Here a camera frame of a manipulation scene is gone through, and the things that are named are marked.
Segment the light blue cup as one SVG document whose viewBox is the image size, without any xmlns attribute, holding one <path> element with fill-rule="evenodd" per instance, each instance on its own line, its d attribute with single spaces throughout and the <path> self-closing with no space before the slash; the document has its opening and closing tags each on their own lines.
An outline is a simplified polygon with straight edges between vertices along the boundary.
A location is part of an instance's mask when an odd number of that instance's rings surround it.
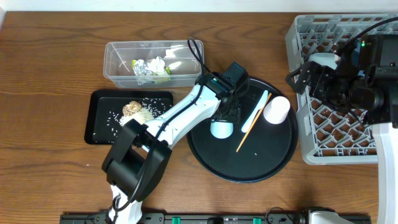
<svg viewBox="0 0 398 224">
<path fill-rule="evenodd" d="M 212 122 L 210 125 L 211 134 L 217 139 L 226 139 L 233 133 L 233 123 Z"/>
</svg>

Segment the light blue bowl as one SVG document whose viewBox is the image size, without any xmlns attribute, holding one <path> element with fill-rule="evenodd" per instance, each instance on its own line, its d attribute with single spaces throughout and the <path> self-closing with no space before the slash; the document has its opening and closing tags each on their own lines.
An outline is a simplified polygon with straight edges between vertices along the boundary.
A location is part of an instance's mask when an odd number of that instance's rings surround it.
<svg viewBox="0 0 398 224">
<path fill-rule="evenodd" d="M 315 53 L 308 58 L 308 61 L 317 68 L 329 67 L 333 70 L 336 70 L 338 66 L 337 60 L 338 56 L 333 53 Z"/>
</svg>

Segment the light blue plastic knife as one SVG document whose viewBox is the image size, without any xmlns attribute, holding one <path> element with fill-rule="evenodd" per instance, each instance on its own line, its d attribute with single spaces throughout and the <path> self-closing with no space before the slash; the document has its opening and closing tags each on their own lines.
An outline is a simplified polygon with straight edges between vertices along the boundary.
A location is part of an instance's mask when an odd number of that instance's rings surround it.
<svg viewBox="0 0 398 224">
<path fill-rule="evenodd" d="M 260 98 L 259 101 L 257 102 L 257 105 L 256 105 L 256 106 L 254 107 L 254 109 L 251 111 L 251 114 L 250 114 L 249 117 L 245 120 L 245 122 L 244 122 L 244 124 L 243 124 L 243 126 L 242 126 L 242 128 L 241 128 L 241 131 L 242 131 L 243 133 L 248 132 L 248 130 L 249 130 L 249 128 L 250 128 L 252 122 L 254 121 L 254 118 L 255 118 L 255 116 L 257 115 L 258 111 L 259 111 L 260 109 L 262 109 L 262 108 L 265 106 L 266 101 L 267 101 L 267 97 L 268 97 L 268 91 L 267 91 L 267 90 L 264 90 L 264 92 L 263 92 L 261 98 Z"/>
</svg>

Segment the wooden chopstick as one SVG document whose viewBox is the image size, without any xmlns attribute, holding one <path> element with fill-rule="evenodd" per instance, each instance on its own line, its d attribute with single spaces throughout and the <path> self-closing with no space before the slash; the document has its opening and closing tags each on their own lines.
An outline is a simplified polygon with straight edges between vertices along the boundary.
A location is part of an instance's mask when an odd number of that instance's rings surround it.
<svg viewBox="0 0 398 224">
<path fill-rule="evenodd" d="M 252 128 L 254 127 L 256 121 L 259 119 L 262 111 L 264 110 L 264 108 L 265 108 L 267 102 L 269 101 L 269 99 L 271 98 L 271 96 L 272 96 L 272 94 L 268 93 L 268 91 L 265 91 L 263 93 L 261 99 L 258 102 L 258 105 L 260 105 L 260 107 L 256 106 L 256 108 L 258 108 L 258 110 L 256 111 L 256 115 L 251 120 L 252 123 L 251 123 L 250 127 L 248 127 L 247 132 L 245 133 L 244 137 L 242 138 L 241 142 L 239 143 L 239 146 L 238 146 L 236 152 L 238 152 L 240 150 L 241 146 L 245 142 L 246 138 L 248 137 L 249 133 L 251 132 Z"/>
</svg>

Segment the pink cup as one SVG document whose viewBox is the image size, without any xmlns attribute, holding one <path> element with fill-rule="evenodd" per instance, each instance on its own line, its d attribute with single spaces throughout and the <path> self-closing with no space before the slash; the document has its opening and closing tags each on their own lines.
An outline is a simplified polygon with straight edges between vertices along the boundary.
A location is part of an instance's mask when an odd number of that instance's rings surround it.
<svg viewBox="0 0 398 224">
<path fill-rule="evenodd" d="M 284 96 L 277 96 L 266 105 L 263 111 L 264 118 L 271 124 L 280 124 L 285 121 L 290 110 L 290 102 Z"/>
</svg>

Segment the white rice pile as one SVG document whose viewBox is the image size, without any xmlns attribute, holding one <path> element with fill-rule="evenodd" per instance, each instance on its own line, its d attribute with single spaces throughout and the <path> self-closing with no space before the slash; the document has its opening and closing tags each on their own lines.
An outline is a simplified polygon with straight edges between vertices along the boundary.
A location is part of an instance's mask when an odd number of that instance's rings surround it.
<svg viewBox="0 0 398 224">
<path fill-rule="evenodd" d="M 124 116 L 123 106 L 131 101 L 138 101 L 142 109 L 132 116 Z M 163 113 L 172 106 L 170 98 L 101 98 L 98 103 L 93 130 L 89 133 L 92 144 L 112 144 L 123 126 L 134 119 L 144 124 Z"/>
</svg>

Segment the white tissue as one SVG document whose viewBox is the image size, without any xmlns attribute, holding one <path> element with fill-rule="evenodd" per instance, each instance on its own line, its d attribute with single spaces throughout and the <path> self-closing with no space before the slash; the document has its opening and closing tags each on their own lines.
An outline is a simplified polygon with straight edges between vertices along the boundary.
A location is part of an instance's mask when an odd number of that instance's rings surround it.
<svg viewBox="0 0 398 224">
<path fill-rule="evenodd" d="M 154 59 L 147 61 L 147 66 L 148 66 L 149 70 L 152 71 L 152 73 L 154 75 L 157 75 L 157 76 L 168 75 L 168 73 L 165 69 L 165 62 L 162 60 L 161 57 L 156 57 Z"/>
</svg>

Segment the yellow snack wrapper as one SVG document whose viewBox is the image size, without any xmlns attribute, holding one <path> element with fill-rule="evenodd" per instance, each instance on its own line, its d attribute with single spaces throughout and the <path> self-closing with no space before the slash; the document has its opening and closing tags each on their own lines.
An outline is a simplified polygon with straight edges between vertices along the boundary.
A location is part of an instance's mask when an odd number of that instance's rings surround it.
<svg viewBox="0 0 398 224">
<path fill-rule="evenodd" d="M 168 75 L 157 76 L 149 70 L 147 66 L 147 61 L 149 60 L 132 60 L 132 70 L 137 77 L 137 82 L 139 85 L 143 85 L 146 83 L 159 84 L 171 80 L 171 70 L 169 69 L 169 67 L 165 66 Z"/>
</svg>

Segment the brown mushroom food scrap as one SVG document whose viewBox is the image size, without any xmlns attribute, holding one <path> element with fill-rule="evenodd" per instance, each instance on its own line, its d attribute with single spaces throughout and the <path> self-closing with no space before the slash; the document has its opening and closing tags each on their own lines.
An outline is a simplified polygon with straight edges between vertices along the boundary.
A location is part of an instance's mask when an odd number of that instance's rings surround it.
<svg viewBox="0 0 398 224">
<path fill-rule="evenodd" d="M 142 109 L 142 105 L 138 101 L 131 101 L 123 106 L 122 112 L 124 116 L 132 116 Z"/>
</svg>

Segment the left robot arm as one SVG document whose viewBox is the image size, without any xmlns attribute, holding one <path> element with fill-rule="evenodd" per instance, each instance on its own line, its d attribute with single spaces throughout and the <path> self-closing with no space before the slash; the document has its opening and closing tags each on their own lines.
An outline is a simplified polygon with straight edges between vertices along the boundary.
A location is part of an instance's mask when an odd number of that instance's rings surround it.
<svg viewBox="0 0 398 224">
<path fill-rule="evenodd" d="M 174 145 L 203 120 L 230 110 L 247 82 L 246 72 L 208 73 L 164 114 L 123 126 L 101 167 L 113 193 L 110 223 L 139 222 L 142 201 L 159 184 Z"/>
</svg>

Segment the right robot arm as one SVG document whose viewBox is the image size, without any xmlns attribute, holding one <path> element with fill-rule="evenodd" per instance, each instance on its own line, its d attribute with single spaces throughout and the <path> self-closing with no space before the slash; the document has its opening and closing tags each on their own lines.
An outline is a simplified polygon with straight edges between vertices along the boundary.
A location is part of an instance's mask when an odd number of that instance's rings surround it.
<svg viewBox="0 0 398 224">
<path fill-rule="evenodd" d="M 286 78 L 342 113 L 365 110 L 378 159 L 378 223 L 397 223 L 397 36 L 355 37 L 335 54 L 313 54 Z"/>
</svg>

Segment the grey dishwasher rack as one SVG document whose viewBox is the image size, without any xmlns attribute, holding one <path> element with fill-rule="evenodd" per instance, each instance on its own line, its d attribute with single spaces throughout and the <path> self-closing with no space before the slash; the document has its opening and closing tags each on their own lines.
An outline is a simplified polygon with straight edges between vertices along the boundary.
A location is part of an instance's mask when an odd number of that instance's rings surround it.
<svg viewBox="0 0 398 224">
<path fill-rule="evenodd" d="M 310 14 L 297 16 L 285 35 L 289 70 L 316 53 L 333 53 L 366 28 L 397 17 L 388 14 Z M 309 165 L 375 164 L 376 144 L 370 125 L 361 125 L 363 110 L 342 114 L 309 95 L 297 94 L 298 133 L 302 158 Z"/>
</svg>

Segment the black round tray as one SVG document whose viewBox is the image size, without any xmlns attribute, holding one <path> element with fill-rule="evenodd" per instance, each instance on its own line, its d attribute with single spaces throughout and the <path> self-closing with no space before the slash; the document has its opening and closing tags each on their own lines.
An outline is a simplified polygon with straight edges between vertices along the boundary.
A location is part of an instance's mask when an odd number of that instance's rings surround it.
<svg viewBox="0 0 398 224">
<path fill-rule="evenodd" d="M 196 125 L 187 134 L 193 155 L 215 176 L 238 183 L 259 182 L 278 173 L 292 158 L 299 137 L 297 119 L 292 108 L 280 124 L 271 124 L 261 115 L 244 139 L 241 127 L 265 90 L 272 94 L 272 98 L 283 95 L 270 83 L 250 78 L 248 92 L 239 99 L 240 124 L 234 126 L 230 137 L 214 137 L 210 131 L 209 119 Z"/>
</svg>

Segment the clear plastic bin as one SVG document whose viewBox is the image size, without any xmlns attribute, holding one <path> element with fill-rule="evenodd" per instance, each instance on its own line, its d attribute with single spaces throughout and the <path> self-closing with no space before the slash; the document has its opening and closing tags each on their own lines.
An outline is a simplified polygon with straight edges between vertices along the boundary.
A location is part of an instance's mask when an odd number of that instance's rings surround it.
<svg viewBox="0 0 398 224">
<path fill-rule="evenodd" d="M 103 75 L 118 88 L 193 86 L 201 75 L 198 54 L 204 55 L 200 40 L 110 42 Z"/>
</svg>

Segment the black rectangular tray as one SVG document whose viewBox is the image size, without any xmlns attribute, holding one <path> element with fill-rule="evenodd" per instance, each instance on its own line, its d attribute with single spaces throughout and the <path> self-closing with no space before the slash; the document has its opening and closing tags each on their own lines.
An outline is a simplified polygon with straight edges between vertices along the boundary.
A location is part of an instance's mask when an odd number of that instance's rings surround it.
<svg viewBox="0 0 398 224">
<path fill-rule="evenodd" d="M 173 106 L 169 91 L 96 90 L 91 94 L 85 129 L 88 144 L 112 144 L 127 119 L 123 107 L 132 101 L 142 105 L 153 117 Z"/>
</svg>

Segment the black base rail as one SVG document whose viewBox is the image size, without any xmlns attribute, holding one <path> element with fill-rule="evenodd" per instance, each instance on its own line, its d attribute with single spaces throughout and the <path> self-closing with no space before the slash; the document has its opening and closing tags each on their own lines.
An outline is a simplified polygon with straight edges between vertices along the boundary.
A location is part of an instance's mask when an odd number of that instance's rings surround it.
<svg viewBox="0 0 398 224">
<path fill-rule="evenodd" d="M 61 215 L 59 224 L 107 224 L 110 223 L 106 212 L 84 215 Z M 266 224 L 293 223 L 288 215 L 269 214 L 268 221 L 264 215 L 164 215 L 162 213 L 145 213 L 138 224 Z"/>
</svg>

